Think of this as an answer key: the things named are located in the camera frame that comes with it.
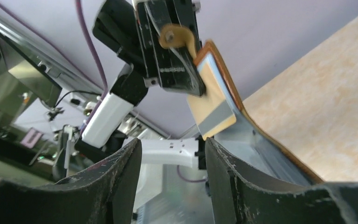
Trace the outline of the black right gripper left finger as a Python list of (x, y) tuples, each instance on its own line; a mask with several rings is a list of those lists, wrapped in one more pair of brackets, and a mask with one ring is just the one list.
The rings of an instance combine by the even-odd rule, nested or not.
[(0, 178), (0, 224), (129, 224), (142, 160), (133, 139), (111, 156), (55, 184)]

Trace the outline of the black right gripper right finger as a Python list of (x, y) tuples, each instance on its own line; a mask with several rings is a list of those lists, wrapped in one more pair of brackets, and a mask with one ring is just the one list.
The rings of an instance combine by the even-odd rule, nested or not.
[(217, 224), (358, 224), (358, 182), (308, 187), (281, 181), (206, 140)]

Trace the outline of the gold card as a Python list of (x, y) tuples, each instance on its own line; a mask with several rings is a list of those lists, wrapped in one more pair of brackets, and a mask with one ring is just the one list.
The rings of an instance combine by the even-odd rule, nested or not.
[(201, 97), (187, 96), (187, 102), (196, 126), (205, 140), (236, 123), (234, 112), (227, 102), (217, 77), (219, 70), (211, 63), (198, 65), (201, 78), (206, 86), (206, 93)]

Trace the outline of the brown leather card holder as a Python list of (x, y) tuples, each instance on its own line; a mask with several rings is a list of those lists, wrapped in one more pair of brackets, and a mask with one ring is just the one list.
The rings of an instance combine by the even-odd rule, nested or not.
[(208, 62), (219, 70), (220, 77), (216, 75), (217, 81), (237, 121), (212, 138), (229, 153), (257, 171), (284, 182), (308, 186), (323, 181), (250, 117), (213, 41), (207, 40), (200, 50), (196, 50), (195, 36), (190, 29), (177, 24), (167, 24), (161, 30), (159, 43), (163, 48), (171, 50), (186, 47), (186, 51), (197, 67), (201, 63)]

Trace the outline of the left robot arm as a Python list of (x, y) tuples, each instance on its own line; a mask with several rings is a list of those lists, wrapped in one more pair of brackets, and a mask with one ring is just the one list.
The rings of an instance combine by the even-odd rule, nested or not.
[(201, 48), (196, 12), (190, 0), (106, 1), (93, 35), (126, 65), (106, 89), (75, 149), (92, 162), (119, 150), (123, 118), (146, 96), (150, 86), (200, 97), (206, 86), (194, 64)]

